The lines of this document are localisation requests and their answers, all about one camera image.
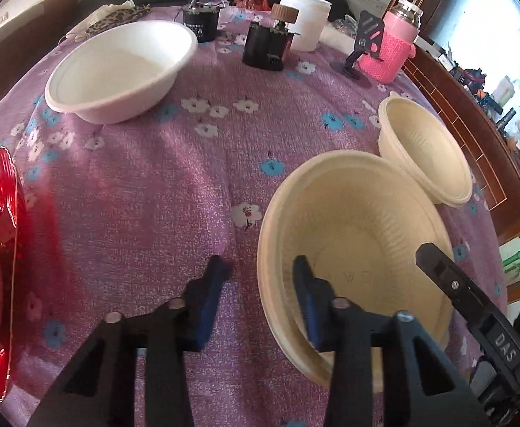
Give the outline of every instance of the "purple floral tablecloth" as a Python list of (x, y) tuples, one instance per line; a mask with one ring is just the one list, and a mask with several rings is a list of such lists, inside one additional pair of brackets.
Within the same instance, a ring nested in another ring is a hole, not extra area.
[[(157, 8), (147, 19), (172, 19)], [(13, 372), (0, 409), (23, 427), (48, 386), (109, 311), (152, 311), (204, 271), (211, 254), (235, 263), (204, 352), (187, 356), (198, 427), (319, 427), (327, 391), (286, 359), (270, 333), (256, 281), (262, 216), (278, 185), (322, 152), (378, 154), (377, 108), (389, 94), (432, 111), (409, 78), (355, 84), (328, 47), (291, 53), (284, 72), (242, 64), (240, 12), (198, 47), (171, 92), (117, 125), (58, 114), (46, 81), (76, 44), (53, 50), (0, 103), (0, 146), (24, 176), (31, 237), (16, 284)], [(475, 185), (462, 208), (438, 206), (456, 261), (506, 308), (498, 242)], [(454, 315), (447, 354), (465, 371), (479, 346)], [(138, 379), (141, 394), (142, 381)], [(137, 404), (137, 425), (143, 407)], [(382, 422), (376, 396), (375, 424)]]

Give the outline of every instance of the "pink thermos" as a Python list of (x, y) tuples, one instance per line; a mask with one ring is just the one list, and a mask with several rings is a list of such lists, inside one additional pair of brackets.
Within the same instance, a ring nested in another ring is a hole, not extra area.
[(410, 1), (399, 0), (383, 17), (385, 33), (379, 59), (364, 54), (359, 58), (359, 68), (379, 82), (390, 84), (405, 61), (415, 56), (414, 42), (422, 13), (422, 9)]

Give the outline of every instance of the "brown sofa armrest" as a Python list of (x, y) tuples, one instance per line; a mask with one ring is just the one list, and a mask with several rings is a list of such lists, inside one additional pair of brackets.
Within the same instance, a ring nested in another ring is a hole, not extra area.
[(0, 100), (58, 44), (77, 7), (78, 0), (45, 0), (0, 28)]

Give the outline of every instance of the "wooden cabinet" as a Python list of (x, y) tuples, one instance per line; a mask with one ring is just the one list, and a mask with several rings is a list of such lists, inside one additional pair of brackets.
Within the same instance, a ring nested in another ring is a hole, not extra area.
[(403, 70), (462, 148), (487, 201), (500, 245), (520, 235), (520, 171), (492, 120), (472, 95), (420, 48)]

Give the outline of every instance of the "brown cap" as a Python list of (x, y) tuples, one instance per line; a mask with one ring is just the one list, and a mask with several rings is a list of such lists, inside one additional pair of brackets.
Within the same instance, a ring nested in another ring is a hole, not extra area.
[(274, 3), (270, 16), (272, 19), (276, 19), (277, 21), (295, 24), (296, 20), (298, 19), (298, 14), (299, 11), (295, 8), (290, 8), (289, 6)]

